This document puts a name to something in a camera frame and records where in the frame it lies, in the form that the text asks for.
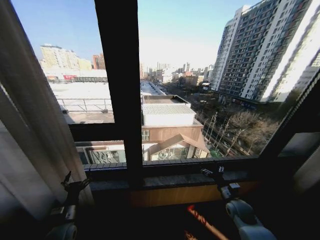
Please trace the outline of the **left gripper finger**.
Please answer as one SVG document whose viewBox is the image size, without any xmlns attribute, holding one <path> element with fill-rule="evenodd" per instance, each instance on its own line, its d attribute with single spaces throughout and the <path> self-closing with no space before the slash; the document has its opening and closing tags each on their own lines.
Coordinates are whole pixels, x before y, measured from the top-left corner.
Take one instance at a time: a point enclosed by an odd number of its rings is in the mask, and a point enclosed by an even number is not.
<svg viewBox="0 0 320 240">
<path fill-rule="evenodd" d="M 72 171 L 70 170 L 67 175 L 64 177 L 64 180 L 61 182 L 62 186 L 68 186 L 69 185 L 69 180 L 71 177 Z"/>
<path fill-rule="evenodd" d="M 76 185 L 77 188 L 86 188 L 87 185 L 90 183 L 90 181 L 91 181 L 91 178 L 87 177 L 86 179 L 84 179 L 82 181 L 77 181 L 75 183 L 75 185 Z"/>
</svg>

